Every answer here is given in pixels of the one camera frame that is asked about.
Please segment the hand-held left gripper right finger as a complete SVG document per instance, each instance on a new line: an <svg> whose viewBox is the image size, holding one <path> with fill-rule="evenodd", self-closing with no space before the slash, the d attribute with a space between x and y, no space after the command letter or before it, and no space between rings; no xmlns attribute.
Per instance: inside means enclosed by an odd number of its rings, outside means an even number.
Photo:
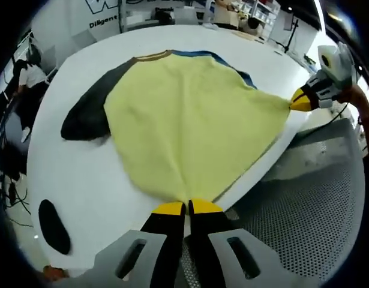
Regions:
<svg viewBox="0 0 369 288"><path fill-rule="evenodd" d="M245 229L236 229L212 202L189 202L190 254L202 287L283 287L276 252Z"/></svg>

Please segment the person's right hand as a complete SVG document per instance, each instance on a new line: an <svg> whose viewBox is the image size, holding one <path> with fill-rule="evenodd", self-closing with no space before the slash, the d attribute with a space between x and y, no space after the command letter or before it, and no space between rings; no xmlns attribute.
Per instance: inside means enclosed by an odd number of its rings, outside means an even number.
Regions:
<svg viewBox="0 0 369 288"><path fill-rule="evenodd" d="M362 122L369 120L369 102L358 85L344 89L337 101L339 103L350 103L353 105L357 109Z"/></svg>

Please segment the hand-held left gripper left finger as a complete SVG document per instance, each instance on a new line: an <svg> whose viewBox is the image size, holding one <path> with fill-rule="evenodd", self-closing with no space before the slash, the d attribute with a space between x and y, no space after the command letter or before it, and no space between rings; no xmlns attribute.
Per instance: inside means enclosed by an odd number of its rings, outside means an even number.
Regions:
<svg viewBox="0 0 369 288"><path fill-rule="evenodd" d="M186 207L160 205L140 230L129 230L100 251L91 287L173 287L182 255Z"/></svg>

